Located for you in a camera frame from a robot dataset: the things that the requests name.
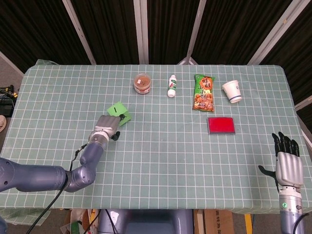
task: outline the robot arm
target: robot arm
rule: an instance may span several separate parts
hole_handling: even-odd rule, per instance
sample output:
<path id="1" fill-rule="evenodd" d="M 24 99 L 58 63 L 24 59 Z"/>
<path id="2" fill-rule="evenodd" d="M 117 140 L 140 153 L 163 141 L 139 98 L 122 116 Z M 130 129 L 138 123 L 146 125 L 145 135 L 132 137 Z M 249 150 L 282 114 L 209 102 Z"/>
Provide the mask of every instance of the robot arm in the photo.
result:
<path id="1" fill-rule="evenodd" d="M 21 165 L 0 157 L 0 192 L 16 188 L 22 192 L 60 190 L 68 178 L 64 190 L 75 192 L 92 184 L 96 177 L 97 164 L 110 138 L 117 140 L 117 128 L 124 115 L 119 117 L 102 115 L 89 143 L 80 157 L 81 166 L 66 171 L 60 166 Z M 6 227 L 0 218 L 0 234 Z"/>
<path id="2" fill-rule="evenodd" d="M 275 143 L 276 172 L 258 166 L 260 171 L 271 176 L 279 193 L 281 231 L 283 234 L 304 233 L 302 216 L 302 198 L 300 188 L 303 185 L 303 166 L 296 141 L 290 140 L 281 132 L 272 134 Z"/>

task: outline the plastic container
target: plastic container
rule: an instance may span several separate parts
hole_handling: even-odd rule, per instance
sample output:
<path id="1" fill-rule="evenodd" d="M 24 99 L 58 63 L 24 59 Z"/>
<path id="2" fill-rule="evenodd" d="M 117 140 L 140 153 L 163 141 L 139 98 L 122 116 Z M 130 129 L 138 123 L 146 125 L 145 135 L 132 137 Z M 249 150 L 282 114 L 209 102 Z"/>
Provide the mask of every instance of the plastic container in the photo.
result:
<path id="1" fill-rule="evenodd" d="M 240 94 L 239 86 L 238 86 L 238 80 L 232 80 L 230 82 L 225 83 L 222 86 L 222 89 L 228 96 L 228 99 L 230 100 L 230 103 L 236 103 L 238 101 L 241 101 L 242 95 Z"/>
<path id="2" fill-rule="evenodd" d="M 152 80 L 148 74 L 138 74 L 133 80 L 135 91 L 139 94 L 147 94 L 151 90 Z"/>
<path id="3" fill-rule="evenodd" d="M 176 76 L 175 75 L 172 75 L 169 78 L 167 95 L 170 98 L 173 98 L 176 96 Z"/>

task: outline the jar of food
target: jar of food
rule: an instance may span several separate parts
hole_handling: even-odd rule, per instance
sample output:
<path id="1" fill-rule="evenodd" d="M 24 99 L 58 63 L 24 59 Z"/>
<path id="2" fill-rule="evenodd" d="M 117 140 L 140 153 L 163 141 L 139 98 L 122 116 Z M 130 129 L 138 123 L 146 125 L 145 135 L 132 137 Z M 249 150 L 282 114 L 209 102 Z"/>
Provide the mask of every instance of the jar of food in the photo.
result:
<path id="1" fill-rule="evenodd" d="M 135 77 L 133 83 L 135 90 L 139 94 L 146 94 L 151 90 L 152 80 L 148 74 L 145 73 L 138 74 Z"/>

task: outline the green block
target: green block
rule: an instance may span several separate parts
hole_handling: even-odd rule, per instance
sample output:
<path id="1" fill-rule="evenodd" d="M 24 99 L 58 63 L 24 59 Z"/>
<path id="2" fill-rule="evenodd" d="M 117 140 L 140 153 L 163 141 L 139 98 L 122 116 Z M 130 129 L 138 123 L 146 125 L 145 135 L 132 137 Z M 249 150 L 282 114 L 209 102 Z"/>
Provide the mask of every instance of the green block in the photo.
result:
<path id="1" fill-rule="evenodd" d="M 110 116 L 120 116 L 122 114 L 125 115 L 125 118 L 120 121 L 119 126 L 131 120 L 131 115 L 129 114 L 127 108 L 120 101 L 108 108 L 107 112 Z"/>

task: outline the container lid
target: container lid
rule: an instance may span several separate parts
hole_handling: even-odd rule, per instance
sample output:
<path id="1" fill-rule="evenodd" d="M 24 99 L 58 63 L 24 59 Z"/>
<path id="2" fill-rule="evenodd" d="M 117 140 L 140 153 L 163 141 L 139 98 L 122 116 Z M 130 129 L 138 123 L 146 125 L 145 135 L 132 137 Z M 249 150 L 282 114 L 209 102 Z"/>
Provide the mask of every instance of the container lid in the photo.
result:
<path id="1" fill-rule="evenodd" d="M 167 95 L 168 97 L 173 98 L 176 96 L 176 91 L 174 89 L 168 89 Z"/>
<path id="2" fill-rule="evenodd" d="M 148 74 L 138 74 L 133 83 L 137 89 L 144 90 L 151 86 L 151 78 Z"/>

